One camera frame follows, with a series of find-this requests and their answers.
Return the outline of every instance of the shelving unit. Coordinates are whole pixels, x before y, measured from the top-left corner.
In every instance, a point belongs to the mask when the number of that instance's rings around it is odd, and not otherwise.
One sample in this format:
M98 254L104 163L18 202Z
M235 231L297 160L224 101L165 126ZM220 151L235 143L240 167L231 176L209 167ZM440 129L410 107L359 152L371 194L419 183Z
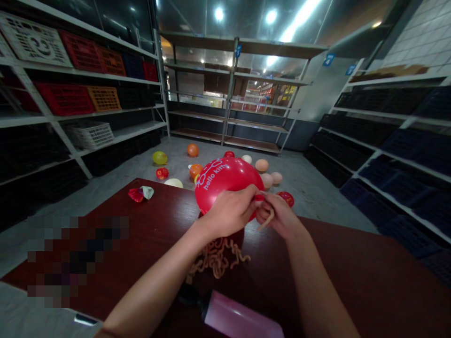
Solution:
M75 19L71 17L70 15L67 15L61 11L58 11L50 6L47 6L39 1L35 0L15 0L9 4L10 7L16 8L20 11L23 11L25 13L27 12L34 12L34 13L40 13L42 15L42 21L46 23L47 26L52 27L52 25L56 25L57 27L60 27L61 24L64 25L65 30L71 31L72 29L76 31L76 34L80 36L85 36L88 39L95 39L96 41L99 41L105 45L108 45L113 50L117 48L120 51L127 51L130 54L140 55L141 58L151 58L156 60L156 67L157 71L159 73L159 78L163 79L163 67L162 67L162 57L161 57L161 50L159 48L156 48L156 54L152 54L139 46L134 46L126 41L123 41L111 34L106 33L105 31L99 30L95 27L92 27L88 24L86 24L83 21L80 21L78 19ZM152 31L155 41L158 38L158 34L155 30ZM83 170L85 175L88 178L92 178L93 175L89 172L88 168L86 167L85 163L83 162L82 156L92 153L92 150L80 150L77 147L75 147L64 131L62 124L66 122L67 120L75 120L75 119L84 119L89 117L99 117L99 116L106 116L106 115L113 115L113 114L127 114L130 112L137 112L137 111L146 111L151 114L153 117L153 121L142 123L139 125L135 125L128 128L119 129L116 131L113 131L113 134L115 136L114 142L108 144L106 147L120 143L122 141L125 141L127 139L133 138L135 136L141 135L143 133L153 131L156 129L160 129L163 127L166 127L168 131L168 135L170 136L170 129L168 121L168 112L167 112L167 106L166 106L166 97L164 94L164 81L156 82L156 81L148 81L144 79L139 78L133 78L133 77L126 77L126 76L117 76L112 74L105 74L105 73L98 73L98 72L91 72L91 71L85 71L85 70L79 70L75 68L68 68L68 67L62 67L57 66L53 64L44 64L44 63L38 63L38 62L32 62L32 61L24 61L19 60L16 58L15 54L11 51L6 41L1 38L0 35L0 51L1 54L3 54L3 57L0 57L0 65L10 67L12 72L17 76L19 79L21 85L24 88L15 88L13 86L2 86L0 89L3 92L10 93L11 90L14 91L24 91L27 92L31 98L36 103L37 107L40 109L41 114L39 113L32 113L32 112L24 112L20 109L15 109L15 112L11 113L11 115L7 115L5 113L2 113L2 117L0 118L0 128L10 128L10 127L16 127L16 126L25 126L25 125L31 125L31 124L38 124L38 123L47 123L51 126L53 131L59 136L59 138L62 140L62 142L67 147L70 158L65 161L61 162L55 162L46 164L44 166L41 166L37 170L34 170L32 172L29 172L25 175L16 176L10 180L1 182L0 185L18 180L20 178L35 174L37 172L46 170L48 168L57 166L61 163L70 161L74 159L77 164L80 166L80 168ZM134 109L121 109L121 110L112 110L112 111L105 111L105 112L95 112L91 114L85 114L85 115L70 115L70 116L55 116L52 114L51 110L49 109L48 105L42 98L39 91L34 86L32 80L29 77L29 74L27 73L28 70L38 70L43 72L49 72L49 75L51 73L61 73L61 74L68 74L68 75L74 75L74 76L82 76L86 77L86 82L89 82L89 78L97 78L97 79L104 79L109 81L120 81L120 82L129 82L129 83L136 83L136 84L143 84L143 85L153 85L159 87L159 92L161 94L161 97L163 99L163 104L156 104L152 107L140 107L140 108L134 108ZM158 109L164 109L164 119ZM155 113L157 113L163 121L156 121L155 120Z
M325 46L318 46L318 45L291 44L291 43L283 43L280 41L261 41L261 40L247 39L247 38L232 39L232 38L215 37L215 36L204 36L202 34L186 34L186 33L164 32L164 31L161 32L160 34L162 37L167 39L172 44L174 61L173 61L173 63L166 63L165 66L175 70L176 91L174 91L174 92L177 94L178 102L180 102L179 94L181 94L181 93L179 92L179 82L178 82L177 72L184 71L184 72L197 73L197 74L218 74L219 76L227 76L227 75L230 76L228 93L227 93L227 97L225 99L226 100L225 113L224 113L224 116L222 116L221 118L218 118L217 116L208 118L207 114L198 114L195 112L186 112L186 111L183 111L183 113L180 113L179 111L169 112L170 114L175 114L175 115L205 119L205 120L210 120L210 121L215 121L215 122L222 122L223 123L222 134L216 134L216 133L210 133L210 132L206 133L204 131L196 131L194 129L186 130L184 128L182 128L182 131L180 131L181 128L179 128L172 132L174 134L195 137L195 138L208 139L208 140L213 140L215 142L218 142L218 135L219 135L221 145L229 144L229 145L234 145L234 146L242 146L242 147L246 147L246 148L258 149L258 150L267 151L270 153L280 154L280 152L283 150L285 143L288 140L288 137L295 124L295 121L293 121L289 130L287 130L285 128L288 114L291 110L294 110L292 108L292 104L294 101L294 97L297 94L297 90L301 86L310 85L310 83L303 82L303 78L307 71L308 65L310 64L310 59L319 55L320 53L328 50L328 48ZM234 52L232 66L230 67L230 71L223 70L223 69L209 69L209 68L196 67L196 66L190 66L190 65L180 65L177 63L177 58L176 58L176 47L177 46L201 48L201 49L213 49L213 50L219 50L219 51L225 51L225 52ZM300 59L306 59L307 62L299 76L299 79L290 79L290 78L244 73L242 71L237 71L239 53L237 53L236 51L237 51L238 46L240 46L242 53L300 58ZM270 83L273 85L295 86L296 90L291 95L291 99L290 99L290 102L287 107L277 106L277 105L272 105L272 104L268 105L268 104L264 104L264 103L260 103L260 102L235 100L235 99L233 99L233 92L234 92L236 78L240 78L245 81L265 82L265 83ZM193 96L203 97L203 95L200 95L200 94L194 94ZM238 111L238 112L242 111L242 112L253 113L253 114L261 114L261 113L257 111L258 108L256 108L255 112L232 108L232 103L238 103L238 104L243 104L243 105L254 105L257 107L263 106L265 108L281 109L281 110L284 110L285 113L283 116L279 116L281 118L280 125L268 125L268 124L264 124L264 123L260 123L260 122L236 119L236 118L230 117L231 110ZM296 110L297 110L297 114L296 114L296 119L297 119L300 109L296 109ZM252 140L252 139L247 139L247 138L238 138L238 137L230 136L228 133L229 126L235 126L235 125L242 126L242 127L255 128L255 129L262 129L265 131L277 132L278 135L277 135L276 142L268 143L268 142L261 142L261 141L256 141L256 140ZM284 140L282 146L279 148L277 143L279 142L281 134L286 134L286 137L285 137L285 140Z
M416 81L416 84L421 84L420 81L424 81L424 80L431 80L431 79L435 79L438 83L439 86L449 86L451 85L451 74L420 74L420 75L412 75L412 76L402 76L402 77L389 77L389 78L383 78L383 79L376 79L376 80L369 80L369 81L361 81L361 82L353 82L350 83L349 81L352 79L352 77L358 72L360 71L359 68L361 66L363 62L363 59L360 60L360 62L357 64L356 69L354 70L354 73L350 76L350 79L348 80L347 84L344 86L344 88L342 89L340 95L342 93L346 93L346 92L350 92L353 90L353 88L361 86L362 88L364 86L373 86L373 85L389 85L390 88L396 88L397 84L403 85L405 86L406 83L409 83L411 81ZM384 118L389 118L392 119L392 121L398 120L398 123L400 123L399 125L399 129L407 129L409 127L411 127L412 125L414 125L415 123L421 123L421 124L425 124L425 125L431 125L431 126L441 126L441 127L451 127L451 121L450 120L442 120L442 119L434 119L434 118L428 118L428 117L423 117L423 116L417 116L413 113L413 115L403 115L403 114L391 114L391 113L386 113L386 112L380 112L380 111L371 111L371 110L361 110L361 109L350 109L350 108L342 108L342 107L332 107L329 111L329 114L334 114L334 112L345 112L345 113L349 113L352 114L352 117L358 117L358 115L363 116L375 116L375 117L384 117ZM413 167L417 170L422 171L423 173L433 176L435 178L438 178L440 180L443 180L447 183L451 183L451 176L446 175L444 173L438 172L434 169L428 168L420 163L416 163L415 161L409 160L409 159L405 159L402 158L400 156L391 154L387 151L384 151L383 149L381 149L381 147L379 146L373 146L370 144L367 144L365 142L362 142L358 139L355 139L353 137L350 137L348 135L345 135L343 133L340 132L336 132L330 128L327 127L323 127L321 126L319 131L321 130L325 130L331 134L334 134L342 139L348 140L352 143L355 143L356 145L359 146L363 146L365 148L368 148L370 150L373 151L373 154L368 158L368 160L358 169L358 170L350 170L349 168L345 167L343 164L341 164L339 161L337 161L335 158L333 158L332 156L330 156L329 154L327 154L326 152L320 150L324 155L326 155L328 158L332 159L335 163L338 163L340 166L342 166L343 168L347 169L350 173L352 173L352 177L353 179L358 178L360 180L362 180L365 184L367 184L369 187L371 187L374 191L376 191L377 193L379 193L381 196L383 196L386 200L388 200L390 203L392 203L393 205L395 205L397 208L403 210L407 215L409 215L410 217L414 218L416 221L418 221L419 223L421 223L423 226L425 226L426 228L428 228L429 230L431 230L432 232L434 232L436 235L438 235L439 237L441 237L443 240L445 240L446 242L451 244L451 238L446 235L445 233L443 233L437 226L433 225L430 221L425 220L423 218L421 218L420 216L418 216L414 210L412 210L409 207L404 206L402 203L400 203L399 201L397 201L393 196L391 196L390 194L388 194L387 192L384 192L383 190L381 190L380 188L378 188L376 185L374 185L373 183L371 183L367 178L362 177L361 176L361 172L363 169L365 169L366 167L368 167L369 163L374 160L379 158L380 156L384 155L387 156L393 160L396 160L398 162L401 162L407 166Z

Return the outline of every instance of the blue sign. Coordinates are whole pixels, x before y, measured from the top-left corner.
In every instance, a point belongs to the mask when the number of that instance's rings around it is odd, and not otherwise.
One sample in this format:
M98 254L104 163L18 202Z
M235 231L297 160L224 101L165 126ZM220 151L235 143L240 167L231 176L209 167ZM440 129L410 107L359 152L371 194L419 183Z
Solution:
M238 46L236 47L236 53L235 53L235 56L236 56L236 58L238 59L238 58L240 57L240 55L241 55L241 45L238 45Z
M355 68L356 68L356 65L350 65L348 70L346 71L345 75L347 75L347 76L352 75L352 72L354 71Z
M326 59L323 62L323 67L329 67L332 64L334 57L335 57L334 53L327 54Z

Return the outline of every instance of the hand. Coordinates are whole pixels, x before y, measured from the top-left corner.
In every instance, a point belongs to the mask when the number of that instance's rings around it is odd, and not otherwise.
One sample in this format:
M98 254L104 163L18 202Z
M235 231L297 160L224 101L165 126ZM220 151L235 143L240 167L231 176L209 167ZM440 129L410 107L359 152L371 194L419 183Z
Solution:
M211 240L243 229L257 207L253 199L258 194L260 191L254 184L237 192L220 193L210 211L199 219L211 232Z
M268 227L273 227L285 240L294 237L298 231L303 229L299 218L291 210L288 203L279 195L264 194L265 200L257 202L257 221L263 224L270 215L271 208L274 210L274 218L269 222Z

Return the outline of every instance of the white plastic crate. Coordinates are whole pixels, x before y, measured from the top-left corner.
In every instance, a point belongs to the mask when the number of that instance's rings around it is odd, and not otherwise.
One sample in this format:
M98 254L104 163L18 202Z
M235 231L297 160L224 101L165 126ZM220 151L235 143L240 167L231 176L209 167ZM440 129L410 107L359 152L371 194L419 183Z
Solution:
M19 59L73 68L56 29L0 11L0 30Z
M69 130L74 143L83 149L97 150L114 142L109 123L83 120L71 123Z

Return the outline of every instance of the yellow balloon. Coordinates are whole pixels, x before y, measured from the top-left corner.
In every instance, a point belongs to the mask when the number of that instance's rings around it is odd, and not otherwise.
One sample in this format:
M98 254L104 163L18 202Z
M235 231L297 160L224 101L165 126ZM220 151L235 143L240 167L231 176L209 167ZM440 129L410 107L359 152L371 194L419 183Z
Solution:
M168 157L163 152L154 152L152 159L159 165L166 164L168 161Z

